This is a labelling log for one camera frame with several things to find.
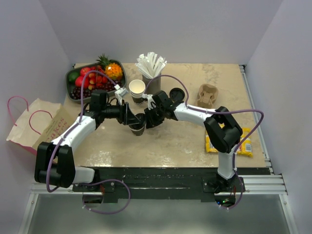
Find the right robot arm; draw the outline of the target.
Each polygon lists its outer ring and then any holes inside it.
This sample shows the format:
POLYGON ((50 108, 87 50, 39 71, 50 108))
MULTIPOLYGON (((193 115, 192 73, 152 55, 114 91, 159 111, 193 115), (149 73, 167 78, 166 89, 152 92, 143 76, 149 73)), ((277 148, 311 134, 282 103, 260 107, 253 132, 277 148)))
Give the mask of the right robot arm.
POLYGON ((147 129, 159 126, 165 119, 205 127, 211 144, 218 151, 217 186, 224 192, 229 191, 234 186, 235 156, 243 133, 231 112, 225 107, 213 110, 187 105, 184 101, 173 102, 164 91, 142 97, 148 102, 144 110, 147 129))

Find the grey straw holder cup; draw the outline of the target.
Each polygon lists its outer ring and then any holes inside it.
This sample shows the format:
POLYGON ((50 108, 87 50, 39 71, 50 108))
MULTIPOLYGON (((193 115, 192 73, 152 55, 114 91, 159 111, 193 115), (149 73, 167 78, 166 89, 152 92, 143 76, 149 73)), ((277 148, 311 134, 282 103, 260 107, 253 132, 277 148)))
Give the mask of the grey straw holder cup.
POLYGON ((148 95, 154 95, 161 90, 161 78, 153 79, 151 81, 151 79, 142 75, 142 81, 146 85, 146 94, 148 95))

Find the cardboard cup carrier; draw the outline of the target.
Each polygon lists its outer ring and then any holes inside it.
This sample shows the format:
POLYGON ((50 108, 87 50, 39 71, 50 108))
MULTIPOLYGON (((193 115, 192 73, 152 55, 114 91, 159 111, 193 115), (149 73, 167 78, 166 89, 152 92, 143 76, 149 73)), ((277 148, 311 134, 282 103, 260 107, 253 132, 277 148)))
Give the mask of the cardboard cup carrier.
POLYGON ((198 91, 197 106, 212 109, 218 97, 218 89, 210 84, 202 84, 198 91))

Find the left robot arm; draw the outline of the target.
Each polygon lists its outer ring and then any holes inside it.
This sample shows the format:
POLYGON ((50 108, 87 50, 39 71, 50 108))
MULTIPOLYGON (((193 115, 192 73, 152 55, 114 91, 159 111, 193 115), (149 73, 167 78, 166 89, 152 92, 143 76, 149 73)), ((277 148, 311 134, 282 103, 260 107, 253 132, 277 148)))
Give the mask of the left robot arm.
POLYGON ((94 169, 75 166, 75 150, 105 119, 116 119, 123 125, 141 123, 127 102, 120 100, 111 105, 108 99, 104 90, 93 91, 91 101, 82 106, 74 124, 53 141, 38 146, 34 177, 36 182, 46 184, 48 192, 53 192, 51 186, 68 188, 72 184, 84 184, 89 191, 100 188, 101 179, 94 169))

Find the red apple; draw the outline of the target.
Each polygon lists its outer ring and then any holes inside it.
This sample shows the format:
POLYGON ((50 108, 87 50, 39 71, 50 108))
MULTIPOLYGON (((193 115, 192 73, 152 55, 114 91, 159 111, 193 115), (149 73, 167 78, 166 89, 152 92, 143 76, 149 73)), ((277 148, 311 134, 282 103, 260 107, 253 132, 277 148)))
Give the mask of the red apple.
POLYGON ((82 77, 84 77, 88 72, 90 72, 91 71, 91 69, 90 69, 90 67, 83 67, 83 68, 81 68, 81 70, 80 70, 80 75, 82 76, 82 77))
POLYGON ((75 86, 81 88, 83 86, 83 89, 88 89, 89 86, 89 78, 87 77, 83 83, 83 76, 79 76, 75 80, 75 86))

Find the green lime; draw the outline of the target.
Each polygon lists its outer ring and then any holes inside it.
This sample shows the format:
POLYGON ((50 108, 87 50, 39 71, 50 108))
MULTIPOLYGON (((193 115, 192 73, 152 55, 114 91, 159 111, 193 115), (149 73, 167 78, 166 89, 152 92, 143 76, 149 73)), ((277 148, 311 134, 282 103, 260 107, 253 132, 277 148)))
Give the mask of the green lime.
POLYGON ((76 82, 76 79, 79 77, 79 73, 78 72, 71 72, 69 74, 69 77, 68 77, 68 81, 70 83, 75 83, 76 82))

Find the stack of paper cups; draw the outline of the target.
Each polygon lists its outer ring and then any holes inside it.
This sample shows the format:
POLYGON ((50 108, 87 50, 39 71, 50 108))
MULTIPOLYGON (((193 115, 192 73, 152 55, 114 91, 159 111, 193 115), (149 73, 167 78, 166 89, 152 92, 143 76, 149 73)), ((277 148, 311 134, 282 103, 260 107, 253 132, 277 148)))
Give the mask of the stack of paper cups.
POLYGON ((142 95, 145 92, 145 88, 145 83, 139 79, 135 79, 129 83, 129 92, 136 105, 141 105, 144 102, 142 95))

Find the black plastic cup lid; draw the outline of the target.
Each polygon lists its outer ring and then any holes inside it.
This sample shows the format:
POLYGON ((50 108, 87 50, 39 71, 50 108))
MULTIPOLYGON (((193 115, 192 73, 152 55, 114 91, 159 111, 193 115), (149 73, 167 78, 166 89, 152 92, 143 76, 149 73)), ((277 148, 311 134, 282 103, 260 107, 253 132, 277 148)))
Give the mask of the black plastic cup lid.
POLYGON ((141 128, 145 126, 146 124, 146 115, 144 113, 136 114, 137 119, 139 120, 139 123, 135 124, 134 127, 141 128))

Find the black paper coffee cup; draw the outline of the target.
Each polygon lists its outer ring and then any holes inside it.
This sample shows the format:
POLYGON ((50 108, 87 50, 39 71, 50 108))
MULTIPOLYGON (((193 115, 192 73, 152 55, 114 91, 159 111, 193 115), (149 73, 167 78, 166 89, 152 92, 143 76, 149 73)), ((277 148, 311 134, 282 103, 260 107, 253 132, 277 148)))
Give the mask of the black paper coffee cup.
POLYGON ((135 136, 141 136, 145 131, 145 124, 133 124, 129 127, 135 136))

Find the aluminium frame rail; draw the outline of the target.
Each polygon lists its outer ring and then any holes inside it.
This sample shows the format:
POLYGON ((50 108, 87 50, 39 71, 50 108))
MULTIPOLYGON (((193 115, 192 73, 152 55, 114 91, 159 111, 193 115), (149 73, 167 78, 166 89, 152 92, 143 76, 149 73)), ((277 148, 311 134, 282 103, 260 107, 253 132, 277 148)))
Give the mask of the aluminium frame rail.
POLYGON ((241 168, 245 192, 232 209, 181 199, 118 199, 74 192, 53 193, 34 183, 21 234, 295 234, 288 190, 271 168, 241 168))

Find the yellow snack bag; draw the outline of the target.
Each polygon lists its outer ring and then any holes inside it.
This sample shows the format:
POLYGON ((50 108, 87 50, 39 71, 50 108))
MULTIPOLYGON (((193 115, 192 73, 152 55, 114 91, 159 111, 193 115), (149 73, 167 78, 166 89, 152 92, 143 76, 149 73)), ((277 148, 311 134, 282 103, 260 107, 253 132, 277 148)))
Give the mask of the yellow snack bag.
MULTIPOLYGON (((245 141, 242 141, 242 139, 250 133, 251 129, 250 128, 242 128, 243 134, 240 138, 240 141, 242 144, 239 146, 237 150, 238 155, 242 156, 248 156, 248 157, 253 157, 253 150, 252 150, 252 141, 248 137, 245 141)), ((218 153, 218 150, 212 145, 208 133, 205 135, 205 145, 206 145, 206 152, 207 153, 218 153)))

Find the small pineapple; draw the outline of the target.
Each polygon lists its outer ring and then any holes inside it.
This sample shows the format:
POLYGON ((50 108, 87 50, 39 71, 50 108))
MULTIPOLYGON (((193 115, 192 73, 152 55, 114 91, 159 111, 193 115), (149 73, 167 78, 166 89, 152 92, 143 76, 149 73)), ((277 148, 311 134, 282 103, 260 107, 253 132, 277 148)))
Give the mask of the small pineapple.
POLYGON ((103 53, 102 55, 98 56, 97 62, 99 65, 105 70, 112 69, 111 60, 103 53))

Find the red apple lower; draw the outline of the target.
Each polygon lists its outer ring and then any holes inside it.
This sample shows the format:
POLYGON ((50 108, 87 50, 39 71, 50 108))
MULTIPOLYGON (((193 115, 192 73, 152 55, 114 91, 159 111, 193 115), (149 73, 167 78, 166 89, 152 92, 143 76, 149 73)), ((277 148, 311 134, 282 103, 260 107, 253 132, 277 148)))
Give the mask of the red apple lower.
POLYGON ((89 78, 87 77, 83 83, 83 76, 79 76, 75 80, 75 86, 81 88, 83 86, 83 89, 88 89, 89 86, 89 78))

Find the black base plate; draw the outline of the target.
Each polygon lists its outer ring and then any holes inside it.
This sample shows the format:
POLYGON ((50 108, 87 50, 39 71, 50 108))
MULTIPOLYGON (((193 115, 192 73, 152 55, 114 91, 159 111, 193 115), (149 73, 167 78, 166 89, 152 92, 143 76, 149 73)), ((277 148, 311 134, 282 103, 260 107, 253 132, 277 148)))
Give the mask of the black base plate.
POLYGON ((104 202, 118 199, 181 199, 214 202, 222 193, 245 192, 243 178, 229 180, 216 168, 96 167, 91 185, 76 185, 74 192, 104 193, 104 202))

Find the orange spiky fruit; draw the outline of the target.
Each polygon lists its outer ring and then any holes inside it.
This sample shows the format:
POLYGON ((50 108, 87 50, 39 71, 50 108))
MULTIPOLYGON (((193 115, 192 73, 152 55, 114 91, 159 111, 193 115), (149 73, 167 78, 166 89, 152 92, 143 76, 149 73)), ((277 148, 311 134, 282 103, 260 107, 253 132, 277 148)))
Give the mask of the orange spiky fruit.
POLYGON ((123 76, 123 70, 117 63, 109 63, 105 67, 105 74, 112 80, 121 80, 123 76))

